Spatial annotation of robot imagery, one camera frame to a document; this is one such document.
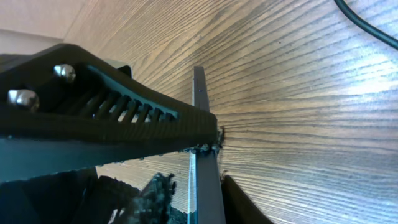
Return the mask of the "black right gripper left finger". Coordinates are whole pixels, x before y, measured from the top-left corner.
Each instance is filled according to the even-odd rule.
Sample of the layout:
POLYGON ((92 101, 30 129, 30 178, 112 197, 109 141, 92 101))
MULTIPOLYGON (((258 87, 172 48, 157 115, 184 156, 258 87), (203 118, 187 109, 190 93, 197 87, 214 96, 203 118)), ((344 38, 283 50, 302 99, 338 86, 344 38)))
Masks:
POLYGON ((173 177, 158 173, 140 190, 101 176, 84 194, 72 223, 186 224, 187 214, 172 207, 177 188, 173 177))

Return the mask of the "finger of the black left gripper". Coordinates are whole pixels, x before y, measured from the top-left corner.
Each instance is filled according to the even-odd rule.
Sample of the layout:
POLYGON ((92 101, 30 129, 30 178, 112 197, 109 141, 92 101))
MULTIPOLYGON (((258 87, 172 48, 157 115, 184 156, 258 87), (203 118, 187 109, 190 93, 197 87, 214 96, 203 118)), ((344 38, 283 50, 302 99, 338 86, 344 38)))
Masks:
POLYGON ((217 140, 215 115, 85 49, 1 55, 1 180, 26 180, 217 140))

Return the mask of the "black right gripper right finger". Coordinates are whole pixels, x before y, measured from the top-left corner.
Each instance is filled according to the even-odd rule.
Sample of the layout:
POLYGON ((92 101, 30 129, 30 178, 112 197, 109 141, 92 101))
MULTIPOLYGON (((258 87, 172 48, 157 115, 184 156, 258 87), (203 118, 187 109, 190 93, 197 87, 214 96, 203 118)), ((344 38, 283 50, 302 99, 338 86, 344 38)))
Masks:
POLYGON ((227 224, 273 224, 230 175, 221 178, 221 191, 227 224))

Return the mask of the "Samsung Galaxy smartphone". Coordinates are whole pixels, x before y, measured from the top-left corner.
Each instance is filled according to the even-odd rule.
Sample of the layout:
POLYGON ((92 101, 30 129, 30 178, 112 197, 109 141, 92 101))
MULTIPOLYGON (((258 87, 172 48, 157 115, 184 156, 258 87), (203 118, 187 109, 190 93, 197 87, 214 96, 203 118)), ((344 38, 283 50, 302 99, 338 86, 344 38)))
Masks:
MULTIPOLYGON (((192 105, 210 112, 205 71, 200 66, 193 69, 192 105)), ((187 223, 226 223, 217 151, 211 146, 190 154, 187 223)))

